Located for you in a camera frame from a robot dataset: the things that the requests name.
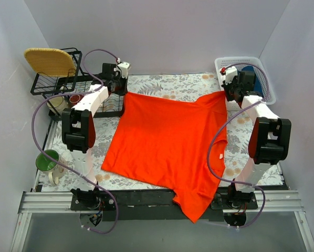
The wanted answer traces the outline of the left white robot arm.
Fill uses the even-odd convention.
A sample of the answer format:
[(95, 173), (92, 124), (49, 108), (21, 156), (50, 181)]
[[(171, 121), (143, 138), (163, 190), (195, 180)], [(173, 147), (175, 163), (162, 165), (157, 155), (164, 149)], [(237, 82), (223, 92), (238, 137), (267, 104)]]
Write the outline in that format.
[(62, 141), (74, 161), (74, 170), (80, 179), (77, 188), (93, 190), (97, 180), (93, 171), (92, 147), (96, 141), (93, 118), (121, 117), (124, 113), (123, 98), (127, 94), (127, 83), (131, 64), (102, 65), (102, 72), (96, 75), (89, 91), (99, 87), (95, 93), (85, 94), (72, 108), (62, 112)]

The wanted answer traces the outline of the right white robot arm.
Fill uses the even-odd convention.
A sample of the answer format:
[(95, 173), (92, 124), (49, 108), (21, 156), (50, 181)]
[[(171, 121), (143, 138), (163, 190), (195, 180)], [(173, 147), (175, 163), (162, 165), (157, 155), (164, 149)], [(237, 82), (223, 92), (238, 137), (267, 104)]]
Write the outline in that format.
[(265, 104), (265, 96), (255, 90), (256, 74), (253, 71), (238, 71), (232, 66), (221, 68), (220, 74), (226, 100), (236, 102), (253, 122), (248, 143), (249, 159), (235, 178), (236, 190), (226, 196), (227, 204), (237, 209), (246, 202), (244, 193), (253, 192), (251, 186), (258, 184), (269, 168), (286, 159), (292, 124), (289, 119), (274, 114)]

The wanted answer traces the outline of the orange t shirt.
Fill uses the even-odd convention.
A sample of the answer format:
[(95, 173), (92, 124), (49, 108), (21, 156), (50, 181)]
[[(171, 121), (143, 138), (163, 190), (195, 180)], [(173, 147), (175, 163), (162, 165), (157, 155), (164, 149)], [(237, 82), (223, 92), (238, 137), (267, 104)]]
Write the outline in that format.
[(225, 95), (194, 102), (127, 93), (102, 170), (171, 189), (192, 222), (204, 213), (225, 170)]

